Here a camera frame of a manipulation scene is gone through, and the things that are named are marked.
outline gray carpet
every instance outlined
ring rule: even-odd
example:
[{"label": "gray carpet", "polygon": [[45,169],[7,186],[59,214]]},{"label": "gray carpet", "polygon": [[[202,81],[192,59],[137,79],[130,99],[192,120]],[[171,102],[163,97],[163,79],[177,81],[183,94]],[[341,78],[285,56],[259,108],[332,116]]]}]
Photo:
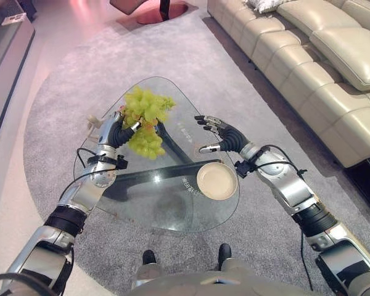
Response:
[{"label": "gray carpet", "polygon": [[[194,9],[169,22],[140,27],[126,18],[109,24],[69,53],[43,83],[24,142],[25,173],[41,216],[47,218],[72,180],[85,116],[102,115],[139,80],[164,76],[200,113],[223,118],[254,142],[273,143],[288,151],[298,167],[308,169],[305,177],[311,188],[370,250],[370,211],[359,194],[317,140],[305,136],[303,141],[307,132],[296,116],[285,104],[274,103],[282,98],[261,76],[251,73],[245,56],[207,18],[206,1],[192,3]],[[186,273],[213,269],[219,245],[227,242],[234,256],[258,275],[307,289],[296,224],[255,175],[240,181],[240,192],[231,219],[197,234],[150,229],[97,209],[77,237],[76,262],[104,287],[122,294],[130,289],[145,249],[156,252],[167,273]],[[313,263],[316,253],[306,246],[305,256],[316,290],[329,294]]]}]

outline glass tabletop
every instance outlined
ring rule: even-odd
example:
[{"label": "glass tabletop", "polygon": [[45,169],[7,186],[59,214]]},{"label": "glass tabletop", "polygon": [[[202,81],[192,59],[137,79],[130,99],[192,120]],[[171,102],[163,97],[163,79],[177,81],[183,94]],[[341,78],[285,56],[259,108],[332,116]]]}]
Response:
[{"label": "glass tabletop", "polygon": [[[157,128],[166,154],[149,160],[136,155],[127,144],[121,146],[118,153],[124,155],[128,167],[118,171],[114,184],[104,192],[97,207],[122,220],[174,231],[205,231],[225,222],[237,208],[239,186],[230,198],[213,200],[201,193],[196,176],[208,162],[224,163],[235,172],[229,155],[199,153],[199,147],[219,140],[196,123],[194,116],[200,114],[173,82],[151,77],[128,92],[136,86],[170,96],[176,103],[168,112],[168,119]],[[125,105],[124,95],[106,115]],[[88,149],[95,146],[91,141],[83,144]],[[76,163],[75,169],[80,175],[79,164]]]}]

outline grape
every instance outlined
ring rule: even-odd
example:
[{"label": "grape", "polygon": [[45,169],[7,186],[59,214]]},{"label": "grape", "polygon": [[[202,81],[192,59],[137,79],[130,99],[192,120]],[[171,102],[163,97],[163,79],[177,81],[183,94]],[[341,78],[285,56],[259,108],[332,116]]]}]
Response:
[{"label": "grape", "polygon": [[156,153],[152,150],[149,151],[149,159],[151,160],[156,159]]},{"label": "grape", "polygon": [[165,150],[161,147],[163,140],[156,134],[154,126],[158,124],[158,120],[167,119],[167,111],[175,106],[173,99],[135,87],[132,92],[125,94],[125,102],[126,106],[121,107],[121,111],[125,114],[123,128],[128,128],[138,120],[142,121],[141,128],[128,142],[129,148],[151,160],[165,154]]}]

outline beige bowl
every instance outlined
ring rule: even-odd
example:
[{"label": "beige bowl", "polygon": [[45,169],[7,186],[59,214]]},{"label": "beige bowl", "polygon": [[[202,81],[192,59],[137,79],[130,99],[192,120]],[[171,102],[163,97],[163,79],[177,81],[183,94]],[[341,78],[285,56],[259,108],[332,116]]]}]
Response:
[{"label": "beige bowl", "polygon": [[196,180],[200,191],[214,200],[228,199],[237,189],[235,172],[219,162],[210,162],[202,166],[197,173]]}]

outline tiled floor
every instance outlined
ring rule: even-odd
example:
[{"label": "tiled floor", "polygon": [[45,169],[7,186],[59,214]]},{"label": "tiled floor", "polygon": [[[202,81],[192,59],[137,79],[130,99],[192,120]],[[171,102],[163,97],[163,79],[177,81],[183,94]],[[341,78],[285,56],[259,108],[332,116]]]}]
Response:
[{"label": "tiled floor", "polygon": [[[0,273],[41,225],[23,170],[23,135],[42,82],[62,57],[114,21],[108,0],[36,0],[36,35],[0,132]],[[75,266],[66,295],[111,295]]]}]

